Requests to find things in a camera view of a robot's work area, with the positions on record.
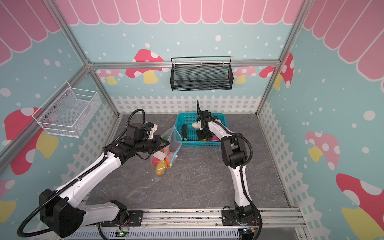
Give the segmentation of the teal plastic basket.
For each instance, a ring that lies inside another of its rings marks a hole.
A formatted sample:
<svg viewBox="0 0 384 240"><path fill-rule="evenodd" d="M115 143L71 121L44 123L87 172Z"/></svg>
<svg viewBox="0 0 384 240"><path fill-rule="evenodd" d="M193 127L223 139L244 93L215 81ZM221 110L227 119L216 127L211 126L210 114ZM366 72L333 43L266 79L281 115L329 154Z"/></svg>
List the teal plastic basket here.
<svg viewBox="0 0 384 240"><path fill-rule="evenodd" d="M175 129L181 135L182 139L182 126L187 125L187 141L182 140L182 147L221 147L221 142L206 142L199 141L197 136L197 129L192 127L192 124L196 122L198 118L197 113L180 113L177 115Z"/></svg>

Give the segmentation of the red pepper toy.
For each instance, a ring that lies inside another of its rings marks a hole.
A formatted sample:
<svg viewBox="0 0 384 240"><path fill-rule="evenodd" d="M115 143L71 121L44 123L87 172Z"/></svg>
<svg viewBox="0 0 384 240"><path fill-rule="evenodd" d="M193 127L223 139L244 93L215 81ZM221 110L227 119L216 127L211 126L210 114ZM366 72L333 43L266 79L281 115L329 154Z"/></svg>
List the red pepper toy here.
<svg viewBox="0 0 384 240"><path fill-rule="evenodd" d="M163 161L165 156L163 155L153 155L152 164L156 167L160 161Z"/></svg>

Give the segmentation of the clear zip top bag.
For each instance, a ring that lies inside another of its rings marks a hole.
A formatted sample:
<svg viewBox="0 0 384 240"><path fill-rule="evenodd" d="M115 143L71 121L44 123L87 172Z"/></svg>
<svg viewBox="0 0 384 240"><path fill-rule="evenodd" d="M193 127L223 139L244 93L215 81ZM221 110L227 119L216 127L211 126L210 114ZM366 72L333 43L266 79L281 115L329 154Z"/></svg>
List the clear zip top bag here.
<svg viewBox="0 0 384 240"><path fill-rule="evenodd" d="M176 161L183 142L182 136L177 131L176 126L172 126L163 133L161 135L161 140L168 141L169 145L150 157L150 173L152 174L151 177L153 182L159 181L160 178L170 171Z"/></svg>

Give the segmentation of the orange carrot toy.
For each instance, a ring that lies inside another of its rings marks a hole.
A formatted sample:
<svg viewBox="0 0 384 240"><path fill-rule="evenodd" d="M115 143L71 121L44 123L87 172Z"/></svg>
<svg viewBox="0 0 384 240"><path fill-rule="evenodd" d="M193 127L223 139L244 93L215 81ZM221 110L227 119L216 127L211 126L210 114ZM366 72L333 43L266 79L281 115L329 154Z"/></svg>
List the orange carrot toy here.
<svg viewBox="0 0 384 240"><path fill-rule="evenodd" d="M166 160L166 163L168 165L168 167L172 166L172 163L171 163L171 152L170 152L170 148L169 146L167 146L164 150L164 153L165 153L165 160Z"/></svg>

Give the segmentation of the yellow potato toy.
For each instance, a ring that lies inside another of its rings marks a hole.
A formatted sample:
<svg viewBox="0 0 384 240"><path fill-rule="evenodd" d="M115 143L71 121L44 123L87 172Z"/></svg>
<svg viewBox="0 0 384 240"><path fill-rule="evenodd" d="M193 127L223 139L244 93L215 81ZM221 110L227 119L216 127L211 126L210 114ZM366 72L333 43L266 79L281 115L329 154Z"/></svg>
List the yellow potato toy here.
<svg viewBox="0 0 384 240"><path fill-rule="evenodd" d="M159 161L156 165L156 175L162 176L168 168L168 164L165 160Z"/></svg>

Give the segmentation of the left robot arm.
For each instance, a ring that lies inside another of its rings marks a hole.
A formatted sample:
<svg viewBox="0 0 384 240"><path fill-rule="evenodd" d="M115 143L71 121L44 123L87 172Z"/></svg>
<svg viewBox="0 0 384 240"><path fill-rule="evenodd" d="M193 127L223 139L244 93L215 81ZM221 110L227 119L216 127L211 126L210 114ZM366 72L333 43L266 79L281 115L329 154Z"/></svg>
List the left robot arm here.
<svg viewBox="0 0 384 240"><path fill-rule="evenodd" d="M140 153L152 155L170 143L155 135L157 125L149 122L127 125L125 130L109 145L102 155L88 168L67 184L54 191L45 190L40 195L40 205L20 224L17 235L31 238L55 232L61 238L77 229L102 222L117 226L126 224L130 217L127 207L117 200L104 204L81 207L85 196L105 177Z"/></svg>

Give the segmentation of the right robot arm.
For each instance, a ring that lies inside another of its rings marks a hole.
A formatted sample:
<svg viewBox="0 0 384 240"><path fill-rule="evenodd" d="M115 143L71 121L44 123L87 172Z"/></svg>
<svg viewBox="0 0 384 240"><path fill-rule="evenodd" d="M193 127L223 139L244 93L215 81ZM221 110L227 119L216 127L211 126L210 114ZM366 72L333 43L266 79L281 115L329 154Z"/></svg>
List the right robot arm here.
<svg viewBox="0 0 384 240"><path fill-rule="evenodd" d="M211 112L198 108L197 115L199 130L213 134L221 140L222 159L230 170L235 190L236 220L245 224L255 216L256 211L246 179L246 165L253 155L252 146L244 136L229 130Z"/></svg>

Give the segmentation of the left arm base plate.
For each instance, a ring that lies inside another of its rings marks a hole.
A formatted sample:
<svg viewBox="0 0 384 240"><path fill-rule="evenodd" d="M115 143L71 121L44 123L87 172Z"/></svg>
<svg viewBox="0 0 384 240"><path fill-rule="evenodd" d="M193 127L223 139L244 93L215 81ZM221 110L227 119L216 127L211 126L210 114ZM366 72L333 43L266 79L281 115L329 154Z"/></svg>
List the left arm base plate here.
<svg viewBox="0 0 384 240"><path fill-rule="evenodd" d="M120 211L112 221L104 221L102 227L140 227L143 220L144 211Z"/></svg>

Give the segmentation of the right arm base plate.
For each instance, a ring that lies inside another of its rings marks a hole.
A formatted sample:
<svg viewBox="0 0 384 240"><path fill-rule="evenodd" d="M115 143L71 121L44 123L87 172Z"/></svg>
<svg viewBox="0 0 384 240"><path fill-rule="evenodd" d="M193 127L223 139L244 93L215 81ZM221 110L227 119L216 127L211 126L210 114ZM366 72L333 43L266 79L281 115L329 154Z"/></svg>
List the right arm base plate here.
<svg viewBox="0 0 384 240"><path fill-rule="evenodd" d="M223 226L261 226L262 219L260 216L243 213L238 209L224 209L221 211Z"/></svg>

